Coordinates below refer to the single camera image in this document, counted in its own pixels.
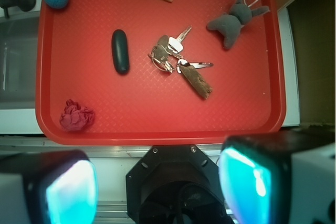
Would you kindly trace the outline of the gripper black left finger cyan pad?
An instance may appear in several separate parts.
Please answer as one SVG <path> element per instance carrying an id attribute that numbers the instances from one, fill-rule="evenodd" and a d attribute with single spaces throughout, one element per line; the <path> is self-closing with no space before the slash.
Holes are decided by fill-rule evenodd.
<path id="1" fill-rule="evenodd" d="M 1 223 L 93 223 L 96 169 L 80 150 L 1 157 Z"/>

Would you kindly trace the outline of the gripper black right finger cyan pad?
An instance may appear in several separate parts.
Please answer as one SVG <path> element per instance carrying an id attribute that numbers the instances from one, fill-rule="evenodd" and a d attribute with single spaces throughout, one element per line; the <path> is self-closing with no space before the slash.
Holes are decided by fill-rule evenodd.
<path id="1" fill-rule="evenodd" d="M 220 153 L 219 180 L 239 223 L 335 223 L 335 134 L 231 136 Z"/>

